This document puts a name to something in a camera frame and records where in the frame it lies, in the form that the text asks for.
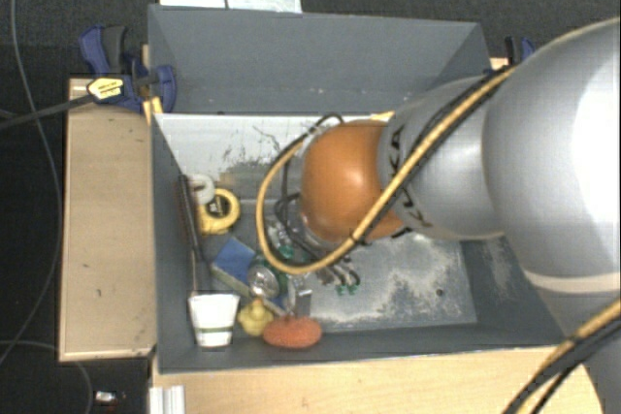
yellow rubber duck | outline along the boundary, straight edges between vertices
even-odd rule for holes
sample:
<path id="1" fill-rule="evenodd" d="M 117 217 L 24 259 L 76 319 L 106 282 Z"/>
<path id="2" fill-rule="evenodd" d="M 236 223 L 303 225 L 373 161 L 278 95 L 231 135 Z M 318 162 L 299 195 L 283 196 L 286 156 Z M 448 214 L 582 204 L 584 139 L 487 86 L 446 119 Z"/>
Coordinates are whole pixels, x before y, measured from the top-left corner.
<path id="1" fill-rule="evenodd" d="M 237 320 L 250 336 L 261 336 L 268 323 L 274 321 L 274 313 L 263 304 L 261 299 L 255 299 L 240 310 Z"/>

black floor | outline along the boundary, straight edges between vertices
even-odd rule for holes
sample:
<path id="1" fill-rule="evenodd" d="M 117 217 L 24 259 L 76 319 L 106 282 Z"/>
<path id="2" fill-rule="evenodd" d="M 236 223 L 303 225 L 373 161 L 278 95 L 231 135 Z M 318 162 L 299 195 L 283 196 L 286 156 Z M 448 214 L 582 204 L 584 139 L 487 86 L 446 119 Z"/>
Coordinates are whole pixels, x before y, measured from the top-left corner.
<path id="1" fill-rule="evenodd" d="M 17 0 L 17 36 L 37 107 L 62 101 L 70 74 L 82 72 L 76 39 L 94 23 L 124 24 L 127 45 L 147 39 L 146 6 L 156 0 Z M 302 0 L 307 12 L 388 15 L 481 23 L 493 55 L 505 35 L 541 46 L 571 29 L 619 16 L 620 0 Z M 28 111 L 10 28 L 10 0 L 0 0 L 0 109 Z M 63 120 L 44 123 L 62 176 Z M 0 340 L 20 329 L 53 261 L 57 217 L 53 182 L 36 127 L 0 135 Z M 56 342 L 58 274 L 23 338 Z M 145 408 L 146 361 L 89 364 L 93 389 L 115 391 L 114 412 Z M 0 366 L 0 412 L 83 412 L 86 387 L 80 371 L 55 363 L 50 351 L 19 346 Z M 105 412 L 97 407 L 93 412 Z"/>

gray cylinder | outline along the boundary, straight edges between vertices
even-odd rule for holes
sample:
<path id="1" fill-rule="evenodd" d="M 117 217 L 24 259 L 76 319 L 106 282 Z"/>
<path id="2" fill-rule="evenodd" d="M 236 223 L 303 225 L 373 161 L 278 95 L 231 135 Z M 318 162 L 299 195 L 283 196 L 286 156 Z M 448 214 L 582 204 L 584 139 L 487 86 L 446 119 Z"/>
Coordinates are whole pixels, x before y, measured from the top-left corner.
<path id="1" fill-rule="evenodd" d="M 379 142 L 377 166 L 385 186 L 403 165 L 427 121 L 480 80 L 469 78 L 431 90 L 403 106 Z M 414 231 L 434 239 L 488 239 L 502 234 L 481 165 L 481 133 L 487 104 L 440 147 L 393 207 Z"/>
<path id="2" fill-rule="evenodd" d="M 483 169 L 525 274 L 568 334 L 619 298 L 619 20 L 523 63 L 490 103 Z M 619 340 L 587 363 L 621 412 Z"/>

red sponge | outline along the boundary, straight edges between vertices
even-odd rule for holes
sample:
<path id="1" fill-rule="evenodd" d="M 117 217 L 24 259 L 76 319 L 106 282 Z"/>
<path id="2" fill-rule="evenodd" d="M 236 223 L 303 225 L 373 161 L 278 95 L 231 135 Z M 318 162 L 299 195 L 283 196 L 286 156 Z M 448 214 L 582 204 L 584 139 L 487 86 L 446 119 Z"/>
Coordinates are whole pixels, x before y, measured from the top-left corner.
<path id="1" fill-rule="evenodd" d="M 321 339 L 321 326 L 310 317 L 283 316 L 269 323 L 263 339 L 283 348 L 307 348 Z"/>

wooden table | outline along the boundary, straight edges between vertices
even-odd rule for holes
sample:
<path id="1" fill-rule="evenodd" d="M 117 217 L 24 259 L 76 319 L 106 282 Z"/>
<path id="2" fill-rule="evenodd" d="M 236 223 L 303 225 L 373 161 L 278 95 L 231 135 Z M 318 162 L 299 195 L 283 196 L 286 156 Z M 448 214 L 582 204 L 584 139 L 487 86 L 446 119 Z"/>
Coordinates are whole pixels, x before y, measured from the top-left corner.
<path id="1" fill-rule="evenodd" d="M 144 356 L 156 341 L 147 125 L 94 105 L 68 119 L 60 360 Z M 183 385 L 187 414 L 500 413 L 550 351 L 173 375 L 154 361 L 151 381 Z M 583 368 L 545 412 L 601 412 Z"/>

